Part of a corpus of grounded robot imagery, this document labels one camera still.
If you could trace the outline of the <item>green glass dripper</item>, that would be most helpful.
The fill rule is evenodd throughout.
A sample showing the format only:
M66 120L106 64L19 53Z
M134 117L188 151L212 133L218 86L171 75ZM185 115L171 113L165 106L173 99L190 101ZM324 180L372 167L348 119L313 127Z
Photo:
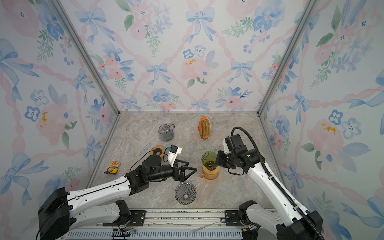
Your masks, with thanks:
M202 164L209 171L214 171L218 167L216 163L216 159L217 159L217 153L213 151L207 151L202 155Z

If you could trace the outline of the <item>orange glass carafe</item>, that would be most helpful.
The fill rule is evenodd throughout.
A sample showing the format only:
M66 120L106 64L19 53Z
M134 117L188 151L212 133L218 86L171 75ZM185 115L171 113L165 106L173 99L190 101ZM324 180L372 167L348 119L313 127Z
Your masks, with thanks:
M200 178L205 178L207 180L215 180L220 174L220 167L216 167L213 171L207 169L205 166L202 166L202 171Z

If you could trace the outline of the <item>orange coffee filter packet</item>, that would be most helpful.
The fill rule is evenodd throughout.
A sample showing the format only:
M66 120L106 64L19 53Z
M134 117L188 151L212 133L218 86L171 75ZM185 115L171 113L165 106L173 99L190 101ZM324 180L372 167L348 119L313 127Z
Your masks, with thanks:
M211 123L207 117L201 118L199 121L198 131L203 141L208 140L211 136Z

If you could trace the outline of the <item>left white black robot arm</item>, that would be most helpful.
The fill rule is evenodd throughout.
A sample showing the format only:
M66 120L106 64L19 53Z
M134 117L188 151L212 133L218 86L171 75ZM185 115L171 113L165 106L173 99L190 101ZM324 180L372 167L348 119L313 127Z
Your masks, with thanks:
M137 194L157 183L172 178L183 183L197 169L189 162L177 160L163 165L162 158L150 155L136 169L111 182L79 191L67 192L65 188L54 190L38 210L39 230L37 240L55 240L79 226L80 213L108 201L117 201L119 215L112 223L128 221L128 207L123 198Z

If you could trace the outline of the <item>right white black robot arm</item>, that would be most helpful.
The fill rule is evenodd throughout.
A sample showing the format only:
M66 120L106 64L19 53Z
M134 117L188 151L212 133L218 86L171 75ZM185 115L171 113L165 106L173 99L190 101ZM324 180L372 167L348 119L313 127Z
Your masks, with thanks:
M276 209L265 210L255 201L239 206L239 218L245 226L262 227L279 240L322 240L323 219L317 211L310 212L282 185L273 174L265 158L254 147L248 149L240 135L232 135L223 141L217 165L227 170L241 168L244 174L263 190Z

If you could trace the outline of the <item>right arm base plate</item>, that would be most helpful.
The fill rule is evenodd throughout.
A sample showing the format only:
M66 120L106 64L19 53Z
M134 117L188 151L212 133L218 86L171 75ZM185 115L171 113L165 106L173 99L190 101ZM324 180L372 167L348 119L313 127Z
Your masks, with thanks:
M247 219L246 212L243 210L225 210L222 223L227 227L246 227L250 221Z

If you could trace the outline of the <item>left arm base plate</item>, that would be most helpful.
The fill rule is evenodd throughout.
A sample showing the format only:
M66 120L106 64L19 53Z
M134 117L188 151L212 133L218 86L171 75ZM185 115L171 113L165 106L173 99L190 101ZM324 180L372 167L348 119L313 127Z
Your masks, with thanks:
M145 210L119 212L119 217L112 223L103 223L103 227L142 227L144 225Z

